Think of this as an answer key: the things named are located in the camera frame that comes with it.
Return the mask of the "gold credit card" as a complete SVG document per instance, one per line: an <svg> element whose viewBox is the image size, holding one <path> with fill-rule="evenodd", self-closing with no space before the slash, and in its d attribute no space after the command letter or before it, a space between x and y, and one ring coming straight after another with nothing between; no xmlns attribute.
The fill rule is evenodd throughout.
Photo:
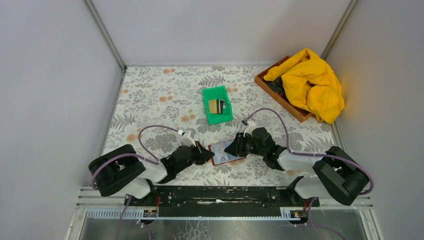
<svg viewBox="0 0 424 240"><path fill-rule="evenodd" d="M218 99L210 99L209 100L209 113L217 114L217 100Z"/></svg>

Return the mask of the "black VIP credit card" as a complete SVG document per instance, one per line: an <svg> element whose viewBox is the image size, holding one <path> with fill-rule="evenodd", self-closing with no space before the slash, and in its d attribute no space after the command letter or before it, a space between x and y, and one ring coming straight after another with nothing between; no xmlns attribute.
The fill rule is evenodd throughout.
<svg viewBox="0 0 424 240"><path fill-rule="evenodd" d="M217 103L216 113L217 114L222 114L223 113L223 109L225 107L225 101L223 99L218 99L216 101L216 103Z"/></svg>

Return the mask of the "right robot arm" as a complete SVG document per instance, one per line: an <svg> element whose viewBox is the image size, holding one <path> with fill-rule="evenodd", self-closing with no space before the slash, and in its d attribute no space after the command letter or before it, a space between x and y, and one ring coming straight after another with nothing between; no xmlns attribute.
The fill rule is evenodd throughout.
<svg viewBox="0 0 424 240"><path fill-rule="evenodd" d="M302 172L304 175L297 177L286 193L293 206L322 197L350 206L359 195L367 193L366 186L371 190L374 187L369 173L338 146L324 153L291 151L276 144L264 127L237 133L224 151L238 158L260 156L273 170Z"/></svg>

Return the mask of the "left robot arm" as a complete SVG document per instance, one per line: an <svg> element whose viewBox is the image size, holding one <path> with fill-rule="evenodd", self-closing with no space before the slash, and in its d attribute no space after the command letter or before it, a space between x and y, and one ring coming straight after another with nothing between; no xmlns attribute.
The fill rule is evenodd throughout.
<svg viewBox="0 0 424 240"><path fill-rule="evenodd" d="M192 165L203 165L214 155L195 141L193 145L179 146L172 154L153 161L137 154L131 144L126 144L88 165L90 185L102 197L128 194L148 206L155 200L154 183L168 183L183 170Z"/></svg>

